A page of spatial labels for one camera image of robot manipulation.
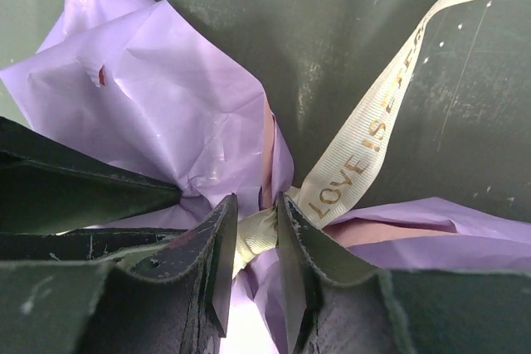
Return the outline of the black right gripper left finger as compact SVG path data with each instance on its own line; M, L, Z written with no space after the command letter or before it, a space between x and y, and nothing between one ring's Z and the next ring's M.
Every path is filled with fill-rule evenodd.
M2 352L218 352L236 228L229 195L191 230L2 234Z

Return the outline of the purple wrapping paper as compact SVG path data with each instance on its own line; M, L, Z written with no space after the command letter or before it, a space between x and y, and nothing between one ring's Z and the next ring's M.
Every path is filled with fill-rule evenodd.
M509 192L530 181L530 71L510 0L427 24L382 168L349 212L439 198L530 226ZM1 72L24 127L177 186L177 205L86 229L191 230L237 199L227 333L216 353L291 353L277 200L294 164L261 82L168 2L65 0L34 56ZM64 235L76 231L64 231Z

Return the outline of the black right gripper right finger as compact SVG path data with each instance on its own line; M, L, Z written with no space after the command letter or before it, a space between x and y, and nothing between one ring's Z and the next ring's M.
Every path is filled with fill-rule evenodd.
M336 241L277 210L289 352L529 352L529 224L428 198L349 212Z

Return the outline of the cream printed ribbon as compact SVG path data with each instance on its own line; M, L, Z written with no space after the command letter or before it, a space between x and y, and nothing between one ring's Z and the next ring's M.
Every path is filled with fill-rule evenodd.
M412 80L428 22L475 0L438 0L348 116L290 199L321 230L350 211L378 176L398 112Z

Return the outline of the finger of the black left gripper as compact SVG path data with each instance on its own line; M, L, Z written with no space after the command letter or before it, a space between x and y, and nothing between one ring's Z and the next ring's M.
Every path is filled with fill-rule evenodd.
M39 239L177 205L180 189L110 166L1 119L1 258Z

